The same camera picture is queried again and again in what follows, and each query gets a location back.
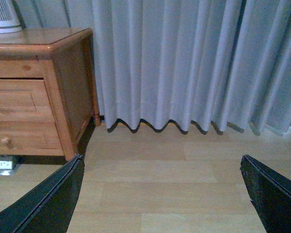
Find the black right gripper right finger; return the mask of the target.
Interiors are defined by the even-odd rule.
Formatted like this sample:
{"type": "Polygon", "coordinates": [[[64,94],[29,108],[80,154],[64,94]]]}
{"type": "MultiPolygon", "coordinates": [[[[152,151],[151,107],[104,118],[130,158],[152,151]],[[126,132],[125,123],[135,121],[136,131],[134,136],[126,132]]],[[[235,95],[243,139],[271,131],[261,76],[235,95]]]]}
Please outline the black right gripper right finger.
{"type": "Polygon", "coordinates": [[[291,180],[250,155],[242,157],[240,170],[266,232],[291,233],[291,180]]]}

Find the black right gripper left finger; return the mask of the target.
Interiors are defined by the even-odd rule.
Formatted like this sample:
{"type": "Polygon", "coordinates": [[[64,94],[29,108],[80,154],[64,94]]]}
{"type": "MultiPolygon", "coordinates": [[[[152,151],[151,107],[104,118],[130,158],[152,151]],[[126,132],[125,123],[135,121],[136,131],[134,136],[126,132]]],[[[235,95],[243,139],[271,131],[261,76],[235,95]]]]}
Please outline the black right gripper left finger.
{"type": "Polygon", "coordinates": [[[0,212],[0,233],[65,233],[78,202],[84,157],[76,155],[0,212]]]}

